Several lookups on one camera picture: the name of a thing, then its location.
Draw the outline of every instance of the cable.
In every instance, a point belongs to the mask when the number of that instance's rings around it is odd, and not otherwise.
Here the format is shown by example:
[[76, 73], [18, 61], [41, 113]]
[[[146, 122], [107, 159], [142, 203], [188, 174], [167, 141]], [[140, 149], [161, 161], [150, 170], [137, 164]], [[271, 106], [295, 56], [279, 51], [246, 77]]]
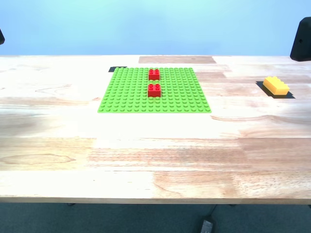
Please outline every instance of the cable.
[[216, 207], [218, 206], [218, 204], [215, 204], [212, 208], [212, 210], [210, 211], [208, 216], [211, 216], [213, 214], [213, 212], [215, 211]]

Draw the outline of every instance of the black mat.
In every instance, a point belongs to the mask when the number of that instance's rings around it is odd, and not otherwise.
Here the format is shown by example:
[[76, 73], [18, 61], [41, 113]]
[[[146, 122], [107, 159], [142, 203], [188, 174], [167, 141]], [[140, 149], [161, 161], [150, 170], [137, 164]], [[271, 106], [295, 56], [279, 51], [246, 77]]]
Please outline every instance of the black mat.
[[127, 68], [127, 67], [110, 67], [108, 72], [114, 72], [116, 68]]

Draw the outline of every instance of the black object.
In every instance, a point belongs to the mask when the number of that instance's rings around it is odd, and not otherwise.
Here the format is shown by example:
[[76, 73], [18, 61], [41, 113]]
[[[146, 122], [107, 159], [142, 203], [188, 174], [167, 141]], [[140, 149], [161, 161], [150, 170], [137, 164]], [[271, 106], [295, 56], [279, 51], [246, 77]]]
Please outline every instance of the black object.
[[4, 36], [1, 32], [1, 29], [0, 29], [0, 45], [2, 45], [4, 43], [5, 39], [4, 39]]
[[110, 67], [108, 72], [114, 72], [116, 68], [127, 68], [127, 67]]
[[267, 87], [265, 87], [263, 85], [263, 82], [256, 82], [256, 84], [257, 84], [257, 86], [260, 87], [261, 90], [264, 91], [264, 93], [267, 94], [267, 96], [271, 96], [274, 99], [295, 99], [295, 97], [292, 95], [291, 92], [288, 92], [287, 95], [284, 95], [284, 96], [282, 96], [282, 95], [274, 95], [274, 94], [272, 94], [271, 91], [269, 91], [269, 89]]
[[298, 62], [311, 61], [311, 17], [300, 21], [290, 57]]

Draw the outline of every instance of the wooden table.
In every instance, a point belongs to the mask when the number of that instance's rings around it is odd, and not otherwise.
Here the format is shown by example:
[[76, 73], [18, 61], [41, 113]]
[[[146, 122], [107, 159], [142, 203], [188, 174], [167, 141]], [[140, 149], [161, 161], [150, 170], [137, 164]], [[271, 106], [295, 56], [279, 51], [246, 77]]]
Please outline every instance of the wooden table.
[[[98, 114], [112, 66], [192, 67], [212, 113]], [[0, 201], [311, 204], [311, 62], [2, 56]]]

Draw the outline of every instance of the lego brick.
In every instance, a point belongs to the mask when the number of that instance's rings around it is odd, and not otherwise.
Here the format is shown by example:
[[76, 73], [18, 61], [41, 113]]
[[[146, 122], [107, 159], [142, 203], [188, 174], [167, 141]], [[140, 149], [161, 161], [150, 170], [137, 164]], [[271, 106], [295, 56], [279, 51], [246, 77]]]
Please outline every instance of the lego brick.
[[263, 85], [274, 95], [287, 95], [290, 88], [277, 77], [267, 77]]
[[158, 69], [150, 69], [148, 78], [149, 80], [160, 80], [160, 71]]
[[[161, 80], [148, 80], [151, 68], [116, 68], [98, 113], [210, 113], [192, 68], [158, 68]], [[161, 97], [149, 98], [149, 84], [161, 85]]]
[[264, 91], [264, 93], [266, 93], [267, 96], [270, 96], [274, 99], [295, 99], [295, 97], [293, 96], [293, 94], [289, 91], [287, 93], [287, 95], [283, 96], [283, 95], [274, 95], [271, 93], [271, 91], [269, 91], [264, 85], [263, 85], [263, 81], [256, 81], [257, 86]]
[[161, 97], [161, 86], [160, 84], [149, 84], [148, 85], [148, 97]]
[[290, 57], [298, 62], [311, 61], [311, 17], [300, 21]]
[[114, 72], [116, 68], [127, 68], [127, 67], [110, 67], [108, 72]]

